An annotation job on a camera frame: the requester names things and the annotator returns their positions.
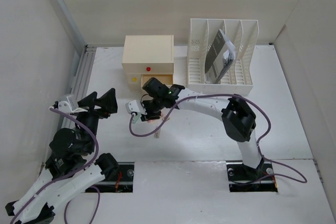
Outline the grey setup guide booklet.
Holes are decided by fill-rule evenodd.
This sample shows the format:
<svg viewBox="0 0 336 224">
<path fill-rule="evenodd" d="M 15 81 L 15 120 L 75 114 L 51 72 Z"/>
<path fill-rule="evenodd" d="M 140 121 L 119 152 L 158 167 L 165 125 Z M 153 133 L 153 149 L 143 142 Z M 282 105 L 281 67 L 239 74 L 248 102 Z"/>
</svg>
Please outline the grey setup guide booklet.
<svg viewBox="0 0 336 224">
<path fill-rule="evenodd" d="M 205 58 L 205 83 L 218 84 L 236 60 L 234 44 L 219 29 Z"/>
</svg>

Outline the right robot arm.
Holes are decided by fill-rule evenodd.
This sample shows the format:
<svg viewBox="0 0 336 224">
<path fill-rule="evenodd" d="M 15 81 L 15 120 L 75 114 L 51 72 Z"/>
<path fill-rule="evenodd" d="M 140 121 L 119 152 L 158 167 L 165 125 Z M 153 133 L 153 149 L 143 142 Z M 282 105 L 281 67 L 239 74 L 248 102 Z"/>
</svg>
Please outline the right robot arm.
<svg viewBox="0 0 336 224">
<path fill-rule="evenodd" d="M 152 98 L 144 101 L 146 115 L 142 120 L 157 119 L 161 110 L 190 110 L 212 116 L 223 122 L 228 137 L 236 141 L 241 152 L 244 175 L 250 179 L 259 176 L 263 169 L 256 143 L 256 115 L 247 102 L 238 95 L 227 99 L 204 95 L 184 86 L 170 87 L 151 77 L 142 89 Z"/>
</svg>

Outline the white plastic strip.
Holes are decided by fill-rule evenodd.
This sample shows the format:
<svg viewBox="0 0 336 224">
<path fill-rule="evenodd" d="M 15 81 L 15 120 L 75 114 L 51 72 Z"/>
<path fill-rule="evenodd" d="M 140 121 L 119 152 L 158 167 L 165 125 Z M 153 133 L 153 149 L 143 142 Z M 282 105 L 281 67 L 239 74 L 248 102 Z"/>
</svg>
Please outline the white plastic strip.
<svg viewBox="0 0 336 224">
<path fill-rule="evenodd" d="M 155 138 L 160 138 L 160 133 L 161 133 L 161 130 L 157 130 L 155 133 L 154 133 L 154 137 Z"/>
</svg>

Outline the aluminium frame rail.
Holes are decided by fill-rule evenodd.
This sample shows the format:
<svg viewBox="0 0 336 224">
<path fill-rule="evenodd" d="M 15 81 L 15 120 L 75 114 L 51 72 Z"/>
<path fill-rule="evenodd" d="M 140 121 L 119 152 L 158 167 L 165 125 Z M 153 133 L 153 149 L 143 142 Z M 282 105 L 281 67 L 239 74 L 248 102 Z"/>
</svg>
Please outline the aluminium frame rail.
<svg viewBox="0 0 336 224">
<path fill-rule="evenodd" d="M 96 52 L 88 48 L 88 44 L 79 31 L 65 1 L 49 1 L 75 49 L 67 93 L 73 94 L 75 98 L 80 100 L 87 94 Z"/>
</svg>

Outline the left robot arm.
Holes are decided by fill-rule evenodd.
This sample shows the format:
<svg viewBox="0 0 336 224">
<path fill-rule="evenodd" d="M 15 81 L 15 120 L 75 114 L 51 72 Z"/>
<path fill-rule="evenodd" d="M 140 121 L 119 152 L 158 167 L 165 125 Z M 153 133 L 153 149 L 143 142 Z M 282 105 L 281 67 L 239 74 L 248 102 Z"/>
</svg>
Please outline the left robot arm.
<svg viewBox="0 0 336 224">
<path fill-rule="evenodd" d="M 117 176 L 118 162 L 110 153 L 99 154 L 97 140 L 99 120 L 118 111 L 115 92 L 111 88 L 101 97 L 93 92 L 79 101 L 66 94 L 50 106 L 75 126 L 55 133 L 37 180 L 20 200 L 5 206 L 12 223 L 51 223 L 58 208 L 95 183 Z"/>
</svg>

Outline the cream drawer cabinet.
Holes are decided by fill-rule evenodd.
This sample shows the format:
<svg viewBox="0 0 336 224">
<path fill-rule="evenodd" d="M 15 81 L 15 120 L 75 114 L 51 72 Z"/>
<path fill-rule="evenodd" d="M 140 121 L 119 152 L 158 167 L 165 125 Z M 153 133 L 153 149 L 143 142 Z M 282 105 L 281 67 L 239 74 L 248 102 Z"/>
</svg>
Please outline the cream drawer cabinet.
<svg viewBox="0 0 336 224">
<path fill-rule="evenodd" d="M 132 91 L 142 91 L 142 86 L 151 77 L 171 86 L 174 75 L 174 36 L 127 35 L 122 66 Z"/>
</svg>

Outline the green translucent case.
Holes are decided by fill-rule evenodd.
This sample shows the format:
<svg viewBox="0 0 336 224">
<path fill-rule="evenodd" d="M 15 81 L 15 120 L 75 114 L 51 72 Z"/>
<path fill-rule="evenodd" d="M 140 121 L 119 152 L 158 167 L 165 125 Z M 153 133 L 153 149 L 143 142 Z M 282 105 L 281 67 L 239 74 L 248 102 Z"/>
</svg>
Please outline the green translucent case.
<svg viewBox="0 0 336 224">
<path fill-rule="evenodd" d="M 135 124 L 141 118 L 140 115 L 135 115 L 132 119 L 132 124 Z"/>
</svg>

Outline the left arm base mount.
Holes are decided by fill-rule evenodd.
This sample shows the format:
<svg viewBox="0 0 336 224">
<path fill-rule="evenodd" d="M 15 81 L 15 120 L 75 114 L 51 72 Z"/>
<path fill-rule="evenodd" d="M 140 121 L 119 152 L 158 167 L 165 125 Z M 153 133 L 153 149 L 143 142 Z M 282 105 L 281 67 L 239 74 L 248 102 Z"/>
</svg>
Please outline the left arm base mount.
<svg viewBox="0 0 336 224">
<path fill-rule="evenodd" d="M 94 184 L 101 193 L 132 193 L 135 163 L 119 163 L 119 171 L 114 177 Z M 86 193 L 96 193 L 93 186 Z"/>
</svg>

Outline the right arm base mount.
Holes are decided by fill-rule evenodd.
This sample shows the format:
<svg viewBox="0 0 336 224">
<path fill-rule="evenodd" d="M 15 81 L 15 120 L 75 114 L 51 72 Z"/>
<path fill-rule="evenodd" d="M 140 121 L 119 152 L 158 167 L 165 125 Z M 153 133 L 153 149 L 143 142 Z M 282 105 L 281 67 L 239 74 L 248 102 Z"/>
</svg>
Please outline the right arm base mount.
<svg viewBox="0 0 336 224">
<path fill-rule="evenodd" d="M 273 192 L 277 193 L 277 183 L 270 162 L 261 162 L 257 169 L 252 169 L 242 161 L 226 163 L 228 186 L 231 193 Z"/>
</svg>

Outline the white file organizer rack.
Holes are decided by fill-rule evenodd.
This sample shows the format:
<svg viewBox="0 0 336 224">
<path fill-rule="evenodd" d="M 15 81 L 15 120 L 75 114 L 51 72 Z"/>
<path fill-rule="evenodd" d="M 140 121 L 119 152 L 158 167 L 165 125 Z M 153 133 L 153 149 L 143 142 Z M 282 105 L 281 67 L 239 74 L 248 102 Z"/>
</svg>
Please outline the white file organizer rack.
<svg viewBox="0 0 336 224">
<path fill-rule="evenodd" d="M 236 60 L 218 84 L 205 82 L 206 54 L 221 29 L 233 43 Z M 235 93 L 246 96 L 253 88 L 250 63 L 258 39 L 257 20 L 246 19 L 190 19 L 186 60 L 186 86 L 204 94 Z"/>
</svg>

